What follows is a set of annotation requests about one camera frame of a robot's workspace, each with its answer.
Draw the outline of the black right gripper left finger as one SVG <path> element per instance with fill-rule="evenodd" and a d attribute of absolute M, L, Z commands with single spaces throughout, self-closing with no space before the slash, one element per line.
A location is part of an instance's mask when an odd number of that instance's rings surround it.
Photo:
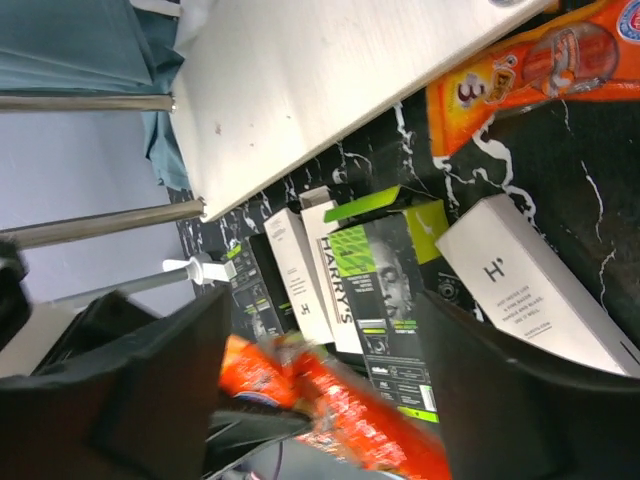
<path fill-rule="evenodd" d="M 218 287 L 41 375 L 2 379 L 2 478 L 200 478 L 229 332 Z"/>

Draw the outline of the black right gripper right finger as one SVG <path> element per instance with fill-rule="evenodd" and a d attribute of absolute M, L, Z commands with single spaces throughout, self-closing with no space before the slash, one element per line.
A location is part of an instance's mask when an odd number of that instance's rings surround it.
<path fill-rule="evenodd" d="M 433 292 L 414 312 L 454 478 L 638 478 L 638 379 L 538 349 Z"/>

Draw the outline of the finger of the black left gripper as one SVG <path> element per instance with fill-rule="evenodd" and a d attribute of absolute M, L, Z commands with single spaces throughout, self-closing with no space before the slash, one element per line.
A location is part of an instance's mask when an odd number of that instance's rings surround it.
<path fill-rule="evenodd" d="M 210 420 L 207 453 L 240 455 L 275 440 L 306 433 L 311 419 L 303 413 L 274 407 L 217 410 Z"/>

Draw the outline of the orange razor pack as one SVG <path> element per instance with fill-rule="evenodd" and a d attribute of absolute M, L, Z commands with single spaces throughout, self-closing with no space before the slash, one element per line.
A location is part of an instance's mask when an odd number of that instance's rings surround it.
<path fill-rule="evenodd" d="M 478 53 L 426 88 L 431 151 L 458 151 L 499 111 L 639 97 L 639 4 L 596 1 Z"/>
<path fill-rule="evenodd" d="M 226 341 L 219 384 L 233 396 L 309 415 L 313 446 L 404 479 L 449 479 L 436 436 L 384 400 L 365 379 L 298 333 Z"/>

